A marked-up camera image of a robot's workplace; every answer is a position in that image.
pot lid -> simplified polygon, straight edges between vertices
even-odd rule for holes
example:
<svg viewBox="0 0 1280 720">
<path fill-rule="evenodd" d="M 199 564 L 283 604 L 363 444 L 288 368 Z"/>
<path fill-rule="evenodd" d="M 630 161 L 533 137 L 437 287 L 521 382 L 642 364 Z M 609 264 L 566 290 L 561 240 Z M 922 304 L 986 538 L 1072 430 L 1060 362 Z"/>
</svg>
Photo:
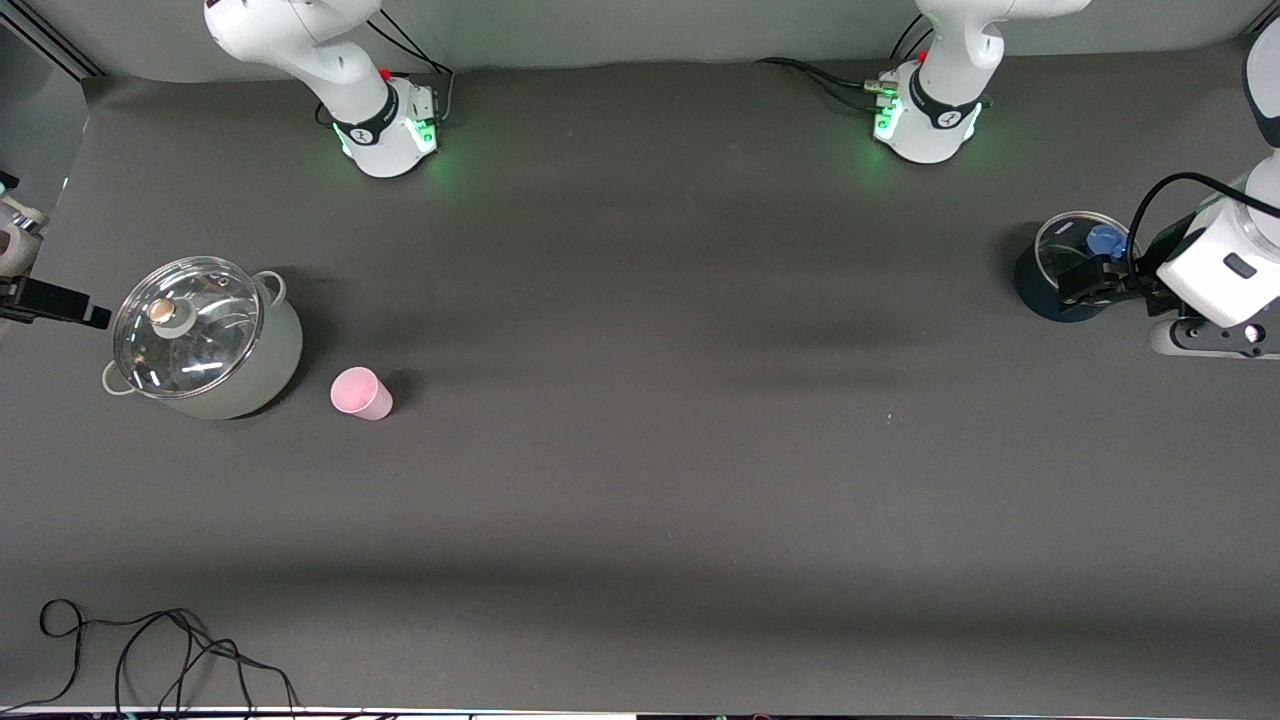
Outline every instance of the pot lid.
<svg viewBox="0 0 1280 720">
<path fill-rule="evenodd" d="M 115 316 L 115 364 L 142 395 L 177 400 L 230 375 L 261 332 L 253 279 L 220 258 L 184 258 L 147 275 Z"/>
</svg>

black cable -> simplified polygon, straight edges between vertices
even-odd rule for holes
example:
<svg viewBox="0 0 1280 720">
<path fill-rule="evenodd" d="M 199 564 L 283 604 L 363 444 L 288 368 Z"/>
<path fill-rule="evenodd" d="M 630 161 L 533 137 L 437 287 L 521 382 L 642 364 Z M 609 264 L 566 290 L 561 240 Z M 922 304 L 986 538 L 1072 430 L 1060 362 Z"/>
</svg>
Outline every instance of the black cable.
<svg viewBox="0 0 1280 720">
<path fill-rule="evenodd" d="M 805 74 L 819 77 L 832 85 L 838 85 L 841 87 L 847 87 L 850 90 L 861 90 L 863 83 L 852 79 L 845 79 L 840 76 L 832 74 L 818 65 L 805 63 L 804 60 L 796 60 L 794 58 L 760 58 L 756 63 L 764 63 L 768 65 L 783 65 L 787 68 L 795 68 Z"/>
<path fill-rule="evenodd" d="M 920 44 L 924 42 L 924 40 L 931 35 L 933 35 L 932 27 L 924 35 L 922 35 L 919 40 L 915 41 L 915 45 L 913 45 L 911 49 L 906 51 L 906 55 L 904 55 L 904 58 L 910 58 L 911 54 L 915 53 L 915 49 L 919 47 Z"/>
<path fill-rule="evenodd" d="M 52 632 L 49 628 L 49 612 L 55 606 L 63 606 L 63 605 L 67 606 L 67 607 L 69 607 L 70 611 L 74 614 L 74 616 L 76 616 L 76 624 L 70 629 L 67 629 L 67 630 L 60 632 L 60 633 L 55 633 L 55 632 Z M 65 637 L 72 635 L 72 634 L 76 635 L 76 648 L 74 648 L 74 652 L 72 655 L 72 673 L 70 673 L 70 676 L 67 679 L 67 683 L 63 685 L 63 688 L 60 691 L 58 691 L 58 693 L 52 694 L 51 697 L 42 698 L 42 700 L 32 700 L 32 701 L 22 702 L 22 703 L 10 706 L 10 707 L 5 707 L 4 710 L 0 710 L 0 715 L 8 715 L 8 714 L 13 712 L 14 710 L 19 710 L 19 708 L 28 707 L 28 706 L 32 706 L 32 705 L 45 705 L 45 703 L 55 702 L 55 701 L 60 700 L 63 696 L 65 696 L 72 689 L 72 685 L 76 684 L 76 679 L 79 678 L 81 661 L 82 661 L 82 657 L 83 657 L 83 650 L 84 650 L 84 634 L 88 630 L 88 628 L 91 628 L 93 625 L 104 625 L 104 626 L 111 626 L 111 628 L 123 628 L 123 626 L 141 625 L 137 630 L 134 630 L 133 635 L 129 637 L 128 642 L 124 644 L 124 650 L 120 651 L 120 655 L 119 655 L 119 657 L 116 659 L 116 662 L 115 662 L 115 680 L 114 680 L 113 691 L 114 691 L 115 711 L 116 711 L 116 714 L 122 714 L 123 708 L 122 708 L 122 703 L 120 703 L 120 680 L 124 676 L 124 666 L 128 662 L 129 651 L 133 648 L 133 643 L 137 642 L 137 639 L 140 637 L 142 637 L 142 634 L 147 629 L 150 629 L 152 625 L 155 625 L 160 620 L 169 620 L 174 626 L 177 626 L 179 630 L 182 630 L 183 633 L 187 634 L 187 652 L 186 652 L 186 655 L 183 657 L 182 673 L 178 675 L 178 679 L 174 680 L 169 685 L 169 689 L 165 691 L 165 694 L 161 696 L 160 703 L 156 707 L 157 712 L 163 712 L 163 707 L 164 707 L 165 700 L 169 697 L 170 693 L 175 692 L 177 694 L 174 696 L 174 706 L 173 707 L 174 707 L 174 714 L 177 716 L 177 714 L 182 708 L 182 688 L 183 688 L 183 683 L 184 683 L 184 680 L 187 678 L 187 674 L 191 673 L 191 670 L 196 666 L 196 664 L 205 655 L 212 655 L 212 656 L 216 656 L 216 657 L 224 657 L 224 659 L 228 659 L 228 660 L 232 660 L 233 662 L 236 662 L 236 669 L 237 669 L 237 674 L 238 674 L 238 679 L 239 679 L 241 693 L 244 697 L 244 706 L 246 707 L 248 707 L 248 708 L 253 708 L 255 707 L 253 700 L 252 700 L 252 697 L 250 696 L 250 692 L 248 692 L 248 684 L 247 684 L 247 682 L 244 679 L 244 667 L 246 666 L 247 667 L 255 667 L 255 669 L 259 669 L 259 670 L 266 670 L 266 671 L 274 673 L 274 674 L 276 674 L 276 675 L 280 676 L 280 679 L 282 679 L 282 682 L 284 684 L 284 689 L 285 689 L 285 694 L 287 694 L 288 702 L 289 702 L 289 715 L 291 716 L 294 716 L 294 708 L 297 706 L 302 705 L 301 700 L 298 698 L 297 691 L 293 687 L 293 682 L 289 679 L 289 676 L 288 676 L 287 673 L 284 673 L 279 667 L 275 667 L 273 665 L 266 665 L 264 662 L 259 662 L 257 660 L 253 660 L 253 659 L 246 656 L 246 655 L 241 653 L 239 648 L 230 639 L 225 639 L 224 638 L 224 639 L 215 641 L 212 638 L 212 635 L 209 634 L 209 629 L 205 626 L 204 620 L 201 620 L 200 616 L 196 615 L 195 612 L 192 612 L 191 610 L 187 610 L 187 609 L 183 609 L 183 607 L 175 607 L 175 609 L 170 609 L 170 610 L 159 610 L 159 611 L 155 611 L 155 612 L 148 612 L 148 614 L 146 614 L 146 615 L 143 615 L 141 618 L 133 619 L 133 620 L 99 620 L 99 619 L 88 619 L 88 620 L 86 620 L 84 619 L 84 614 L 83 614 L 83 611 L 81 611 L 81 609 L 79 609 L 78 605 L 76 605 L 74 602 L 72 602 L 72 601 L 69 601 L 67 598 L 55 598 L 55 600 L 50 600 L 49 602 L 46 602 L 40 609 L 40 632 L 44 633 L 45 637 L 54 638 L 54 639 L 56 639 L 56 638 L 65 638 Z M 191 652 L 192 652 L 192 650 L 195 647 L 200 647 L 200 652 L 196 653 L 195 657 L 192 657 Z"/>
<path fill-rule="evenodd" d="M 384 31 L 383 28 L 380 28 L 380 27 L 378 27 L 378 26 L 374 24 L 374 20 L 369 20 L 365 24 L 367 24 L 370 28 L 372 28 L 374 32 L 376 32 L 378 35 L 383 36 L 383 40 L 385 40 L 387 42 L 390 42 L 396 47 L 399 47 L 401 50 L 403 50 L 410 56 L 417 58 L 419 60 L 422 60 L 424 63 L 429 63 L 429 60 L 426 60 L 425 58 L 422 58 L 421 55 L 419 55 L 417 53 L 415 53 L 412 49 L 410 49 L 408 46 L 406 46 L 403 42 L 401 42 L 399 40 L 396 40 L 394 37 L 392 37 L 389 35 L 387 35 L 387 31 Z"/>
<path fill-rule="evenodd" d="M 897 36 L 897 42 L 893 44 L 893 50 L 891 50 L 888 54 L 890 60 L 897 58 L 897 49 L 902 46 L 902 42 L 906 40 L 906 36 L 911 33 L 913 28 L 915 28 L 915 24 L 923 19 L 924 19 L 924 13 L 915 15 L 915 19 L 911 20 L 911 24 L 906 26 L 906 29 L 902 31 L 902 35 Z"/>
<path fill-rule="evenodd" d="M 451 76 L 453 74 L 453 70 L 451 68 L 448 68 L 443 63 L 436 63 L 430 56 L 428 56 L 426 51 L 422 50 L 421 47 L 419 47 L 417 42 L 413 42 L 413 38 L 410 37 L 410 35 L 407 32 L 404 32 L 404 28 L 402 28 L 399 26 L 399 23 L 396 22 L 396 18 L 390 17 L 390 14 L 387 13 L 387 10 L 379 9 L 378 13 L 380 15 L 383 15 L 384 18 L 387 18 L 387 22 L 392 23 L 392 27 L 396 28 L 396 32 L 401 33 L 401 37 L 403 37 L 404 40 L 407 40 L 408 44 L 413 46 L 413 50 L 417 50 L 419 58 L 422 58 L 424 60 L 426 60 L 433 68 L 435 68 L 435 72 L 438 72 L 438 73 L 448 73 Z"/>
<path fill-rule="evenodd" d="M 855 82 L 855 81 L 851 81 L 851 79 L 845 79 L 845 78 L 842 78 L 840 76 L 835 76 L 835 74 L 832 74 L 832 73 L 829 73 L 829 72 L 827 72 L 827 70 L 824 70 L 824 69 L 822 69 L 822 68 L 819 68 L 817 65 L 812 65 L 812 64 L 805 63 L 803 60 L 795 60 L 795 59 L 791 59 L 791 58 L 762 58 L 762 59 L 756 60 L 756 63 L 764 63 L 764 64 L 769 64 L 769 65 L 782 65 L 785 68 L 792 68 L 792 69 L 800 70 L 806 78 L 812 79 L 819 88 L 822 88 L 823 92 L 826 92 L 836 102 L 840 102 L 841 105 L 844 105 L 846 108 L 852 108 L 855 110 L 867 110 L 867 109 L 870 109 L 870 110 L 876 111 L 876 109 L 873 109 L 870 105 L 868 105 L 865 102 L 854 102 L 849 97 L 841 95 L 840 92 L 836 92 L 836 87 L 842 88 L 842 90 L 861 91 L 863 83 L 860 83 L 860 82 Z"/>
<path fill-rule="evenodd" d="M 328 122 L 328 123 L 326 123 L 326 122 L 324 122 L 324 120 L 321 120 L 321 119 L 320 119 L 320 110 L 324 110 L 324 109 L 325 109 L 325 106 L 324 106 L 324 102 L 316 102 L 316 111 L 315 111 L 315 115 L 314 115 L 314 117 L 315 117 L 315 120 L 316 120 L 316 124 L 317 124 L 317 126 L 320 126 L 320 127 L 323 127 L 323 128 L 326 128 L 326 127 L 330 127 L 330 124 L 333 123 L 333 117 L 330 115 L 330 118 L 329 118 L 329 122 Z"/>
<path fill-rule="evenodd" d="M 1174 173 L 1171 176 L 1165 177 L 1156 184 L 1151 186 L 1151 190 L 1147 191 L 1147 195 L 1142 199 L 1142 202 L 1138 204 L 1138 210 L 1134 211 L 1133 214 L 1133 222 L 1129 223 L 1129 237 L 1125 240 L 1125 264 L 1129 269 L 1129 277 L 1133 278 L 1134 284 L 1138 287 L 1138 292 L 1140 292 L 1142 296 L 1147 299 L 1152 299 L 1153 293 L 1151 288 L 1143 284 L 1142 281 L 1138 278 L 1138 258 L 1134 258 L 1134 255 L 1137 255 L 1135 250 L 1138 249 L 1138 243 L 1135 240 L 1138 237 L 1138 227 L 1142 224 L 1142 219 L 1147 214 L 1147 208 L 1151 206 L 1151 201 L 1155 200 L 1157 195 L 1160 195 L 1160 191 L 1165 190 L 1170 184 L 1174 184 L 1175 182 L 1181 179 L 1196 181 L 1213 190 L 1215 192 L 1219 192 L 1220 195 L 1225 195 L 1226 197 L 1235 200 L 1236 202 L 1243 202 L 1244 205 L 1248 205 L 1254 210 L 1261 210 L 1267 215 L 1271 215 L 1272 218 L 1280 218 L 1280 208 L 1268 205 L 1251 195 L 1245 195 L 1239 190 L 1235 190 L 1234 187 L 1226 184 L 1225 182 L 1211 178 L 1206 174 Z"/>
</svg>

white pot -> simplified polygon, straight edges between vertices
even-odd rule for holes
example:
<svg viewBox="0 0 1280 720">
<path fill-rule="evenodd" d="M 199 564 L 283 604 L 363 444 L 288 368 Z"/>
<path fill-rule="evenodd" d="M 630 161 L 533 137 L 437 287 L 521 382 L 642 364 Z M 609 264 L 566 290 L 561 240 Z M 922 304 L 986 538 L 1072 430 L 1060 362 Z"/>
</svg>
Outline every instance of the white pot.
<svg viewBox="0 0 1280 720">
<path fill-rule="evenodd" d="M 271 292 L 266 278 L 279 291 Z M 250 277 L 218 258 L 177 260 L 148 275 L 115 315 L 111 334 L 106 392 L 143 395 L 205 420 L 266 405 L 302 354 L 284 278 L 271 270 Z M 122 378 L 128 387 L 111 387 Z"/>
</svg>

blue lid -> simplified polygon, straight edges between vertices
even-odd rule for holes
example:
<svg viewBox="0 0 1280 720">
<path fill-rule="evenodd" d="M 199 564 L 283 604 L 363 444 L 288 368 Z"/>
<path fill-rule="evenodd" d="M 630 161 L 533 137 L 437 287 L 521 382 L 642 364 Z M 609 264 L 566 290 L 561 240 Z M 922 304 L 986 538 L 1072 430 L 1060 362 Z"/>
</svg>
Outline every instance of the blue lid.
<svg viewBox="0 0 1280 720">
<path fill-rule="evenodd" d="M 1125 245 L 1129 240 L 1125 234 L 1111 225 L 1098 225 L 1089 231 L 1089 237 L 1084 238 L 1089 246 L 1089 252 L 1094 255 L 1110 255 L 1119 260 L 1124 258 Z"/>
</svg>

pink cup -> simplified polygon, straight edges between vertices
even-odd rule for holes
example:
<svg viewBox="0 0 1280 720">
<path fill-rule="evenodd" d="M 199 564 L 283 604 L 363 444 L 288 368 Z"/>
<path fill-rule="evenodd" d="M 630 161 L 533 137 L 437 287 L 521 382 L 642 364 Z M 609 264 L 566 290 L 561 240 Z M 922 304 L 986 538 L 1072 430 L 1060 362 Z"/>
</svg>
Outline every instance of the pink cup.
<svg viewBox="0 0 1280 720">
<path fill-rule="evenodd" d="M 369 368 L 343 370 L 329 388 L 329 400 L 338 410 L 366 420 L 381 420 L 392 411 L 392 393 Z"/>
</svg>

